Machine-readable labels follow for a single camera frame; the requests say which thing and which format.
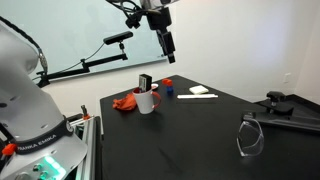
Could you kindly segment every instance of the whiteboard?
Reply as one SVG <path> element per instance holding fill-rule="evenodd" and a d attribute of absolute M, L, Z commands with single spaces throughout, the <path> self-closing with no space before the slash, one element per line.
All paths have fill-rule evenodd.
<path fill-rule="evenodd" d="M 94 66 L 90 68 L 91 72 L 166 59 L 146 17 L 142 18 L 138 29 L 129 29 L 123 12 L 104 0 L 1 0 L 0 16 L 24 30 L 40 45 L 48 61 L 49 74 L 89 57 L 102 45 L 104 38 L 125 31 L 134 34 L 123 43 L 128 60 Z M 119 54 L 119 43 L 104 45 L 87 62 Z M 42 71 L 40 64 L 31 78 L 39 71 Z"/>

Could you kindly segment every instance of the white eraser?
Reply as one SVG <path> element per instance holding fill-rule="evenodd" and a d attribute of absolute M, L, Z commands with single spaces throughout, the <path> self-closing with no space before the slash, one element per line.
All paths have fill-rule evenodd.
<path fill-rule="evenodd" d="M 209 92 L 209 90 L 201 85 L 199 86 L 195 86 L 195 87 L 191 87 L 189 89 L 193 94 L 203 94 L 203 93 L 207 93 Z"/>

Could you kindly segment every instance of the white mug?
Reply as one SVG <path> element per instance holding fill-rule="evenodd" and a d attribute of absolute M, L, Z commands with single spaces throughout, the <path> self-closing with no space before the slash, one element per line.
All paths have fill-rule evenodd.
<path fill-rule="evenodd" d="M 151 89 L 147 92 L 140 93 L 140 89 L 136 88 L 133 90 L 133 95 L 141 114 L 151 113 L 155 108 L 159 107 L 161 103 L 160 95 L 157 92 L 153 92 Z M 157 104 L 154 104 L 153 96 L 159 100 Z"/>

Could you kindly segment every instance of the glass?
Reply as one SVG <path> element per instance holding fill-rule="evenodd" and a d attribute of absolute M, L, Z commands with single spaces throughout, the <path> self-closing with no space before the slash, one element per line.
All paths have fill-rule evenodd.
<path fill-rule="evenodd" d="M 254 117 L 254 113 L 246 113 L 239 128 L 237 144 L 243 157 L 259 155 L 263 150 L 263 132 L 259 122 Z"/>

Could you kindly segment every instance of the red cloth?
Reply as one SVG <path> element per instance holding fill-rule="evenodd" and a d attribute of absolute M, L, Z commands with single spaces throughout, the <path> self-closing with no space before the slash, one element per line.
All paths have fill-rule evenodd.
<path fill-rule="evenodd" d="M 136 99 L 133 94 L 127 94 L 127 96 L 123 99 L 114 99 L 112 107 L 114 109 L 130 111 L 133 110 L 137 106 Z"/>

